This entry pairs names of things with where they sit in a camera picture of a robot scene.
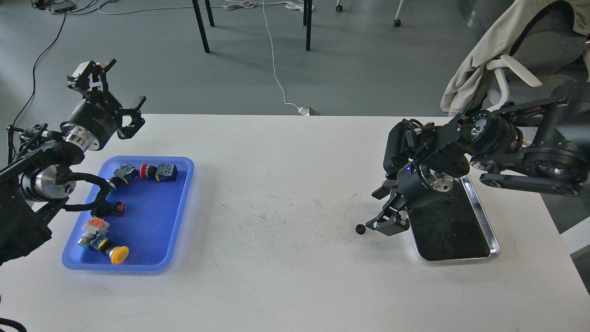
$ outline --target white cable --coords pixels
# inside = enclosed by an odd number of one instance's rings
[[[268,29],[268,21],[266,20],[266,12],[264,11],[264,0],[262,0],[262,14],[264,15],[264,23],[266,24],[266,31],[268,31],[268,36],[270,37],[270,51],[273,55],[273,73],[274,73],[274,79],[277,80],[277,84],[278,87],[281,88],[281,91],[283,91],[283,102],[285,103],[285,105],[293,105],[297,108],[297,110],[300,110],[301,108],[297,105],[295,105],[294,103],[287,103],[287,96],[285,94],[285,89],[283,89],[283,86],[281,85],[281,83],[278,81],[278,77],[277,77],[277,68],[274,65],[274,46],[273,46],[273,36],[270,35],[270,30]]]

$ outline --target cable on floor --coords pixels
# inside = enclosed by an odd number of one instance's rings
[[[303,11],[303,1],[299,0],[299,4],[294,3],[293,1],[280,1],[280,2],[269,2],[269,3],[265,3],[263,2],[256,2],[256,1],[234,1],[234,0],[224,0],[225,2],[229,2],[229,4],[225,4],[223,6],[211,6],[211,8],[223,8],[227,11],[232,11],[234,9],[239,9],[239,8],[245,8],[245,9],[252,9],[252,8],[256,8],[256,7],[265,7],[265,6],[277,6],[277,5],[285,5],[285,8],[291,10],[291,11]],[[138,9],[136,11],[130,11],[130,12],[116,12],[116,13],[111,13],[111,12],[103,12],[101,10],[101,8],[108,4],[110,1],[109,0],[104,0],[98,7],[98,11],[101,14],[105,14],[105,15],[124,15],[124,14],[133,14],[133,13],[137,13],[137,12],[146,12],[146,11],[159,11],[159,10],[163,10],[163,9],[188,9],[188,8],[193,8],[192,6],[182,6],[182,7],[162,7],[162,8],[147,8],[147,9]]]
[[[55,45],[55,43],[57,42],[57,39],[60,37],[61,30],[63,30],[63,28],[64,28],[65,18],[66,17],[67,17],[67,15],[64,15],[64,19],[61,22],[60,30],[57,32],[57,36],[55,36],[55,39],[53,39],[53,41],[51,42],[51,44],[43,52],[41,52],[41,54],[39,54],[39,56],[35,60],[35,64],[33,64],[33,92],[31,93],[31,96],[29,97],[29,100],[27,100],[27,102],[25,103],[25,106],[23,106],[22,109],[21,109],[21,111],[18,112],[17,116],[14,117],[14,121],[12,121],[11,128],[14,127],[14,125],[17,123],[17,120],[18,120],[19,116],[21,116],[21,114],[24,112],[24,110],[27,108],[27,106],[31,103],[31,100],[35,97],[35,91],[36,91],[36,87],[37,87],[37,81],[35,79],[35,69],[37,69],[37,64],[39,63],[39,59],[41,59],[41,57],[51,47],[53,47],[53,45]],[[14,156],[15,153],[16,153],[16,150],[14,148],[14,143],[12,141],[12,135],[11,135],[11,133],[9,131],[9,135],[8,135],[8,163],[12,162],[12,157]]]
[[[287,103],[287,95],[285,94],[285,89],[283,88],[283,86],[281,85],[281,83],[278,81],[278,77],[277,77],[277,68],[274,65],[274,45],[273,45],[273,36],[270,34],[270,30],[268,29],[268,21],[266,19],[266,12],[264,11],[264,0],[262,1],[262,14],[264,15],[264,23],[266,24],[266,31],[268,31],[268,37],[270,38],[270,51],[271,54],[273,55],[273,73],[274,73],[274,79],[277,80],[277,84],[278,87],[281,88],[281,91],[283,91],[283,102],[285,103],[285,105],[293,105],[297,108],[297,110],[299,112],[301,112],[303,110],[303,108],[295,105],[294,103]]]

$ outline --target electrical connector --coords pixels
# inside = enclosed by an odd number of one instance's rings
[[[319,113],[317,113],[311,106],[308,106],[307,108],[304,107],[298,107],[297,111],[299,111],[299,114],[304,115],[304,116],[309,116],[309,115],[320,115]]]

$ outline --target blue tray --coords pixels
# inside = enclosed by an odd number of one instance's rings
[[[137,176],[107,197],[111,203],[122,201],[126,205],[122,216],[110,214],[103,217],[110,223],[107,237],[129,247],[129,256],[119,265],[112,264],[107,256],[95,249],[78,245],[80,236],[84,234],[82,226],[91,218],[89,211],[81,212],[61,255],[66,268],[152,272],[162,269],[170,261],[195,165],[185,157],[117,156],[102,165],[98,176],[105,179],[112,177],[113,171],[125,162],[138,171],[144,163],[153,166],[176,164],[178,175],[174,182],[142,180]],[[98,186],[94,185],[86,203],[91,203],[98,191]]]

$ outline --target power adapter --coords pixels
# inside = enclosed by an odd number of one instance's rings
[[[54,13],[61,14],[64,12],[72,11],[76,7],[74,6],[73,2],[68,0],[68,1],[61,2],[59,4],[51,5],[50,8],[51,8],[51,10],[53,10]]]

